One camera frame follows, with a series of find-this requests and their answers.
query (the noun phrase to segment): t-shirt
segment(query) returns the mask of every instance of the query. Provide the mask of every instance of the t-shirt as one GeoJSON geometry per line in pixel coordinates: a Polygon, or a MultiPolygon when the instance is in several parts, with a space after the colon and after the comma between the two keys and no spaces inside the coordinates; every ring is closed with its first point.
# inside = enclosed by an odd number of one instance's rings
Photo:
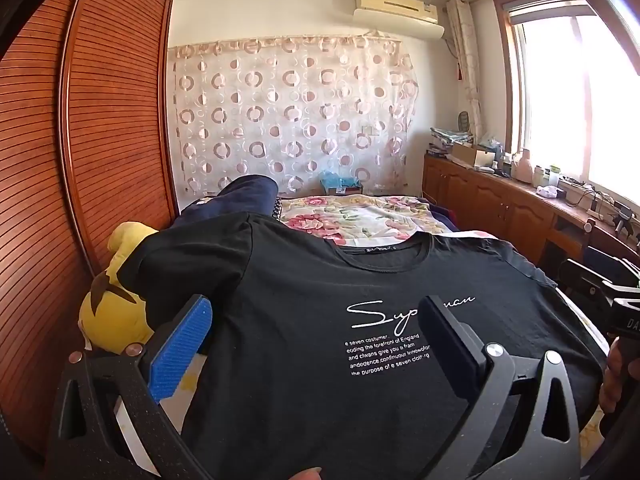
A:
{"type": "Polygon", "coordinates": [[[415,478],[467,406],[419,329],[428,294],[511,355],[558,351],[581,425],[595,408],[602,352],[555,283],[500,240],[417,232],[347,248],[229,214],[147,237],[118,278],[146,299],[152,328],[191,294],[211,300],[182,437],[214,478],[285,480],[313,466],[323,480],[415,478]]]}

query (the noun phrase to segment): air conditioner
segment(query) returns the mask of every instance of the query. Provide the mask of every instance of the air conditioner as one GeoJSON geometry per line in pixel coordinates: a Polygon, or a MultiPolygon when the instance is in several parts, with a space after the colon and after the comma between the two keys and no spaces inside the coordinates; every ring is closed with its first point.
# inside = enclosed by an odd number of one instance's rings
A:
{"type": "Polygon", "coordinates": [[[355,24],[401,36],[437,40],[444,33],[438,9],[420,0],[356,0],[355,24]]]}

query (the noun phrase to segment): finger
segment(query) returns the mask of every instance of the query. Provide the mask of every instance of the finger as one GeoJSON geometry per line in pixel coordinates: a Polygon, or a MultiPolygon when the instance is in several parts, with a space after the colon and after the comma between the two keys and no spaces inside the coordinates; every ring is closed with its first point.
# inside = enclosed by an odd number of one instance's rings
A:
{"type": "Polygon", "coordinates": [[[320,478],[321,471],[321,467],[312,467],[293,475],[289,480],[322,480],[320,478]]]}
{"type": "Polygon", "coordinates": [[[616,375],[620,375],[620,368],[622,368],[622,354],[618,347],[619,341],[620,339],[618,338],[613,342],[609,350],[609,355],[607,356],[607,367],[616,375]]]}
{"type": "Polygon", "coordinates": [[[630,376],[632,376],[636,381],[640,381],[640,359],[631,361],[629,363],[628,370],[630,376]]]}
{"type": "Polygon", "coordinates": [[[604,371],[604,381],[602,388],[610,399],[618,402],[622,396],[622,382],[620,377],[614,374],[608,368],[604,371]]]}
{"type": "Polygon", "coordinates": [[[598,403],[604,413],[613,413],[616,411],[617,402],[611,399],[604,388],[600,388],[600,395],[598,396],[598,403]]]}

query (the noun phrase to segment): yellow plush toy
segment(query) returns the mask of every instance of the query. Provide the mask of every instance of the yellow plush toy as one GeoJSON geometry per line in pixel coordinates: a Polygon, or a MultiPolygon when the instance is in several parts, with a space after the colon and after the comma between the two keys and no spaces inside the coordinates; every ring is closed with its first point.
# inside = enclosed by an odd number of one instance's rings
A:
{"type": "Polygon", "coordinates": [[[156,230],[138,222],[116,227],[107,247],[113,258],[96,276],[80,306],[78,326],[93,345],[121,353],[130,343],[146,343],[153,331],[146,324],[145,302],[122,288],[116,273],[138,244],[156,230]]]}

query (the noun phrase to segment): wall curtain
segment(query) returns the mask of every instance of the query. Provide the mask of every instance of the wall curtain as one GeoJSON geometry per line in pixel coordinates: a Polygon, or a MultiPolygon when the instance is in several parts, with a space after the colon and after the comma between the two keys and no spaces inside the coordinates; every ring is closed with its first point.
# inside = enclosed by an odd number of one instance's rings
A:
{"type": "Polygon", "coordinates": [[[187,194],[216,193],[249,173],[269,175],[284,196],[319,192],[323,170],[358,177],[365,192],[406,185],[418,85],[401,42],[221,41],[172,48],[168,65],[175,177],[187,194]]]}
{"type": "Polygon", "coordinates": [[[456,44],[458,63],[462,71],[462,80],[465,86],[466,100],[469,103],[469,119],[471,132],[476,142],[484,137],[484,126],[480,112],[480,94],[478,82],[480,79],[478,58],[478,40],[474,18],[471,14],[471,6],[462,0],[449,0],[447,2],[447,14],[453,31],[453,40],[456,44]]]}

